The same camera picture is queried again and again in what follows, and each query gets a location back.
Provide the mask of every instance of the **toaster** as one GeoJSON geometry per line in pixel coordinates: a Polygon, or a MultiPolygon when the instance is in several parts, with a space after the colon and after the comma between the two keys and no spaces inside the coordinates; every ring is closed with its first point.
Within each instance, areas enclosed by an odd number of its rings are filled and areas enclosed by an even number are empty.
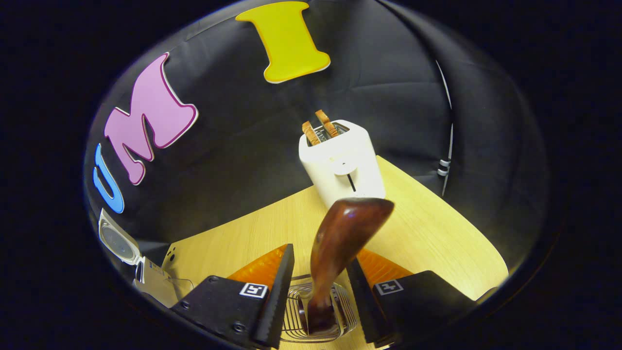
{"type": "Polygon", "coordinates": [[[347,197],[384,198],[384,183],[367,130],[346,120],[332,123],[338,136],[330,138],[319,126],[313,129],[319,144],[312,146],[305,135],[298,144],[300,161],[326,208],[347,197]]]}

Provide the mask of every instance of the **brown wooden handle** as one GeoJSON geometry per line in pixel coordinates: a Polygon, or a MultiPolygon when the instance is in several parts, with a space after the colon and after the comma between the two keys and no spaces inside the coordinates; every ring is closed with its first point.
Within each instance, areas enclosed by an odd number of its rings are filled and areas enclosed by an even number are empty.
{"type": "Polygon", "coordinates": [[[333,282],[384,225],[393,208],[393,202],[381,198],[340,199],[330,207],[311,250],[313,295],[307,306],[309,333],[334,324],[330,306],[333,282]]]}

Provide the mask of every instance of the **black cloth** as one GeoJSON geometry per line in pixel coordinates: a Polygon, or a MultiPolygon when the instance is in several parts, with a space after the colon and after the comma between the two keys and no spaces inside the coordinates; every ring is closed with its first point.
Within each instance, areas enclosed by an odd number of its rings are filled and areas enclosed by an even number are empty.
{"type": "MultiPolygon", "coordinates": [[[[175,242],[214,228],[312,185],[298,157],[301,124],[323,109],[367,129],[376,153],[439,194],[450,115],[434,59],[380,3],[310,1],[303,17],[317,49],[331,58],[322,72],[267,83],[269,61],[257,30],[234,17],[267,1],[226,7],[182,29],[140,57],[98,110],[85,153],[85,189],[94,220],[107,207],[92,181],[95,147],[124,196],[114,220],[132,236],[175,242]],[[138,186],[103,136],[114,107],[129,111],[136,77],[169,51],[167,80],[196,123],[153,162],[138,186]]],[[[147,128],[149,139],[152,131],[147,128]]]]}
{"type": "Polygon", "coordinates": [[[509,270],[536,244],[549,204],[544,141],[527,101],[490,57],[446,26],[380,0],[438,60],[452,102],[445,200],[490,240],[509,270]]]}

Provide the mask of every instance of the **pink letter m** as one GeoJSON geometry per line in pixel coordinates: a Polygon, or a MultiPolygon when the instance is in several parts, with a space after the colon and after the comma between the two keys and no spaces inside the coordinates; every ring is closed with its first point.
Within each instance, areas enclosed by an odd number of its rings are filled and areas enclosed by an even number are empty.
{"type": "Polygon", "coordinates": [[[145,165],[132,158],[128,149],[148,161],[154,159],[145,122],[153,129],[154,144],[166,148],[197,120],[197,108],[181,103],[166,80],[164,61],[168,57],[167,52],[142,71],[132,90],[130,114],[115,108],[104,128],[105,137],[110,139],[134,185],[140,184],[144,178],[145,165]]]}

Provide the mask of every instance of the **black bracket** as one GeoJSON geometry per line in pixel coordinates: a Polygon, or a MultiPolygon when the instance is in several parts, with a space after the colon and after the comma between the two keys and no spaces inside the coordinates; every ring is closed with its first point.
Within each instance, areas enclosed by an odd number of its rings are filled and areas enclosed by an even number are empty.
{"type": "Polygon", "coordinates": [[[272,290],[218,276],[204,279],[171,310],[195,325],[245,348],[279,348],[294,248],[285,249],[272,290]]]}
{"type": "Polygon", "coordinates": [[[432,271],[377,283],[373,289],[357,259],[347,271],[365,341],[376,348],[422,339],[476,305],[432,271]]]}

